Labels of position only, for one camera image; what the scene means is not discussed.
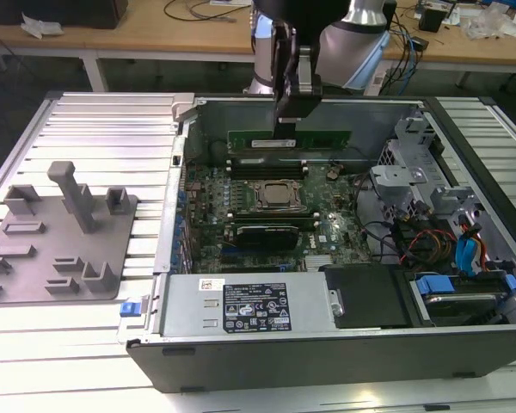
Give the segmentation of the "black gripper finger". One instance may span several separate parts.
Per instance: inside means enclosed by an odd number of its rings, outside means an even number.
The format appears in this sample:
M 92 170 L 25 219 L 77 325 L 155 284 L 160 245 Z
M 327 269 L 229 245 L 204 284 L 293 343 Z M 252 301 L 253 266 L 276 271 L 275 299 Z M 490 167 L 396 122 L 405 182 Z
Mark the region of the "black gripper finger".
M 295 139 L 299 118 L 278 118 L 276 120 L 276 139 Z

